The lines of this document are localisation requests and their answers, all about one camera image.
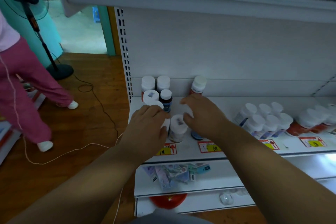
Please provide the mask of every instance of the person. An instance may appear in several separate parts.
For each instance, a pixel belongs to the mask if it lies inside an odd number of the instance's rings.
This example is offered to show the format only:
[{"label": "person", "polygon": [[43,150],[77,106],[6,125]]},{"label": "person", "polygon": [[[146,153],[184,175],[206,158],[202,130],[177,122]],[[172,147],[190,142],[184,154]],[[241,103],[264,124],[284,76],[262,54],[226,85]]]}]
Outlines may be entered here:
[{"label": "person", "polygon": [[7,23],[0,11],[0,114],[14,128],[22,131],[29,141],[37,144],[40,151],[45,152],[53,147],[51,130],[41,120],[17,75],[58,106],[78,107],[78,103],[52,78],[27,41]]},{"label": "person", "polygon": [[[226,119],[208,98],[192,94],[181,100],[194,115],[184,121],[225,153],[250,196],[269,223],[334,224],[336,195],[286,159]],[[158,106],[143,106],[131,117],[118,145],[58,188],[37,200],[8,224],[99,224],[121,188],[164,145],[169,117]],[[132,223],[209,223],[172,212],[154,212]]]}]

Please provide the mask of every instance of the left hand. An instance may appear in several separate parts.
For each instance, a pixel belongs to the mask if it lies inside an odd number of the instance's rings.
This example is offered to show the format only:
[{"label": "left hand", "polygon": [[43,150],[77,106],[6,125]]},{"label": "left hand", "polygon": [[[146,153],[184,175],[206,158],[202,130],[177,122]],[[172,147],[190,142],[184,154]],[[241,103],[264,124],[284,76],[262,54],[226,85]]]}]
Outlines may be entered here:
[{"label": "left hand", "polygon": [[144,105],[135,111],[118,144],[126,157],[140,165],[157,154],[166,142],[167,129],[161,126],[169,117],[157,105]]}]

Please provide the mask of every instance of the wooden floor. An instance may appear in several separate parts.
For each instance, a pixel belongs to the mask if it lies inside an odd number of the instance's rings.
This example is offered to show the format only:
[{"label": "wooden floor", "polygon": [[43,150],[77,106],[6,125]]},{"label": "wooden floor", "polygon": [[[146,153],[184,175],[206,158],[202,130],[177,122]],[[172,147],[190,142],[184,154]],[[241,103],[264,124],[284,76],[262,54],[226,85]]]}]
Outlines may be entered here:
[{"label": "wooden floor", "polygon": [[[119,134],[123,133],[127,126],[129,105],[121,58],[98,54],[64,54],[60,61],[72,65],[79,79],[94,84],[94,91],[106,112],[115,121]],[[33,162],[50,161],[88,143],[99,143],[108,147],[115,144],[116,132],[113,124],[102,112],[92,92],[79,92],[77,88],[83,83],[73,76],[60,81],[60,84],[74,95],[79,107],[69,110],[56,107],[48,100],[44,102],[40,115],[52,129],[54,147],[41,153],[35,145],[28,142],[27,154]],[[20,139],[0,166],[0,223],[6,223],[105,151],[106,148],[90,145],[46,165],[33,165],[26,160],[23,140]],[[125,185],[115,223],[125,223],[134,218],[133,190],[134,176]],[[114,202],[103,220],[104,224],[112,224],[116,206],[117,202]],[[215,224],[266,223],[256,207],[193,215]]]}]

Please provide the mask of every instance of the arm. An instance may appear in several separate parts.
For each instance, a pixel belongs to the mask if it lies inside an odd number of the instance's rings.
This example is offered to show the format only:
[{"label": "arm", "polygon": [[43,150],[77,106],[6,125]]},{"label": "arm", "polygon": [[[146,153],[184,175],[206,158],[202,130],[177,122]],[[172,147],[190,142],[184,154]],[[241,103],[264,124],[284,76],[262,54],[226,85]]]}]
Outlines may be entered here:
[{"label": "arm", "polygon": [[8,224],[101,223],[128,178],[165,143],[167,131],[165,127],[160,128],[166,118],[169,115],[160,107],[143,106],[132,115],[117,146],[107,150]]},{"label": "arm", "polygon": [[270,223],[335,223],[336,195],[226,119],[206,97],[181,100],[193,111],[184,121],[225,153]]}]

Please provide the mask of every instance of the hand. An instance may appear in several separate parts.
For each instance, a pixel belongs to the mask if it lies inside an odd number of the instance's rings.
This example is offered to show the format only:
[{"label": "hand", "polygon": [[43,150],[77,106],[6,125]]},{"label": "hand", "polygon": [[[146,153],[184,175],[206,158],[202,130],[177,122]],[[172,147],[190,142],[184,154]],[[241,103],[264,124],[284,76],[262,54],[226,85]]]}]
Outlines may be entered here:
[{"label": "hand", "polygon": [[216,139],[221,137],[223,128],[232,125],[224,113],[202,95],[191,94],[181,99],[180,104],[187,104],[191,108],[194,118],[185,113],[183,120],[189,128],[202,137],[216,141]]},{"label": "hand", "polygon": [[167,129],[161,126],[169,117],[157,105],[144,105],[135,111],[118,144],[126,157],[140,165],[157,154],[166,142]]}]

